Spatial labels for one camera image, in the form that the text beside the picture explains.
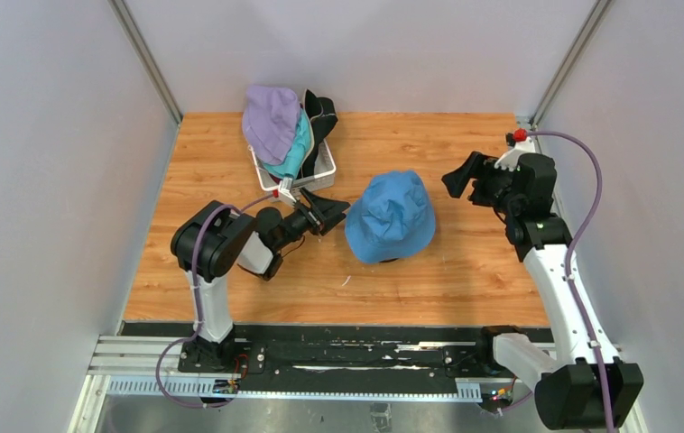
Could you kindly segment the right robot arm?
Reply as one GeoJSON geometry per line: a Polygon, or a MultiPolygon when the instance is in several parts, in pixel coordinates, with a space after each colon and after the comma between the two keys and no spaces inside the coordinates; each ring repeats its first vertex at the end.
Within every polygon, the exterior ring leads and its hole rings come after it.
{"type": "Polygon", "coordinates": [[[551,210],[556,180],[554,160],[536,152],[513,158],[509,167],[472,152],[442,177],[452,198],[471,188],[470,203],[503,217],[506,238],[537,287],[555,344],[555,354],[547,355],[518,327],[484,327],[476,366],[489,376],[512,373],[530,390],[539,419],[550,430],[616,431],[630,415],[644,378],[638,364],[621,358],[589,305],[575,240],[551,210]]]}

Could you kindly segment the blue bucket hat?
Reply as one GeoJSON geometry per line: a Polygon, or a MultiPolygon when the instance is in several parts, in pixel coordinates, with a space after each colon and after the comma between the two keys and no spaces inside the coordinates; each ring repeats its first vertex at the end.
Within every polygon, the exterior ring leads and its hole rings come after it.
{"type": "Polygon", "coordinates": [[[431,243],[435,232],[434,207],[413,170],[374,176],[345,221],[348,246],[366,264],[412,257],[431,243]]]}

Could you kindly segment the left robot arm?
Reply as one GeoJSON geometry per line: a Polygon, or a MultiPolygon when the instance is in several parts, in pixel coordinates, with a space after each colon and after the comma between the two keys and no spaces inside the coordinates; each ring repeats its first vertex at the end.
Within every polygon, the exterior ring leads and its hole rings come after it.
{"type": "Polygon", "coordinates": [[[227,277],[238,266],[272,279],[284,262],[283,250],[306,235],[323,236],[346,219],[351,204],[323,198],[307,189],[284,215],[275,206],[251,215],[249,204],[238,208],[213,200],[181,225],[171,239],[171,253],[189,283],[193,336],[201,361],[215,373],[235,363],[234,320],[228,306],[227,277]]]}

